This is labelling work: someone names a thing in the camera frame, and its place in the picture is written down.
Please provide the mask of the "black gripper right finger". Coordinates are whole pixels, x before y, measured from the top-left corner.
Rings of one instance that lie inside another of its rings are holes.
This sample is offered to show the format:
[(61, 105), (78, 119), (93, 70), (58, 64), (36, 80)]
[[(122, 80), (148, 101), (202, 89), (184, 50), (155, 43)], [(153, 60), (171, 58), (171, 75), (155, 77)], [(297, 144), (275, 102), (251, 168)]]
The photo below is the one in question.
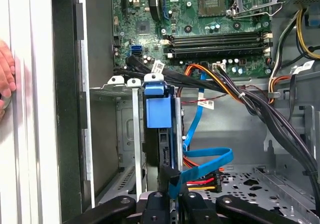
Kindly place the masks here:
[(296, 221), (232, 195), (223, 195), (215, 203), (198, 192), (181, 197), (187, 224), (295, 224)]

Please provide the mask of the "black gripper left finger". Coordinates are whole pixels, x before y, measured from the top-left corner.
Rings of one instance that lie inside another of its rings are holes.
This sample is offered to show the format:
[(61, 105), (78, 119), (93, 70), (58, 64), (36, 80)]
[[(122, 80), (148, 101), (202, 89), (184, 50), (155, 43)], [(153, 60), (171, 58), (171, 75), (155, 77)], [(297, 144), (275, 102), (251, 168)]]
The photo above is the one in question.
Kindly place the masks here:
[(144, 192), (136, 201), (116, 196), (68, 221), (66, 224), (168, 224), (170, 198), (157, 191)]

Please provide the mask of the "person's bare hand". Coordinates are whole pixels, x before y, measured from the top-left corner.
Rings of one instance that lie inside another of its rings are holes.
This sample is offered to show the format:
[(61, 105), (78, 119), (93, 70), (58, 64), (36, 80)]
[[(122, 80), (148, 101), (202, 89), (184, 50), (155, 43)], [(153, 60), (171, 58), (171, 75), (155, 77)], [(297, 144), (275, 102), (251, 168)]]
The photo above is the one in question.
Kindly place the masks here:
[(11, 98), (16, 90), (15, 60), (13, 54), (4, 40), (0, 40), (0, 95), (6, 99)]

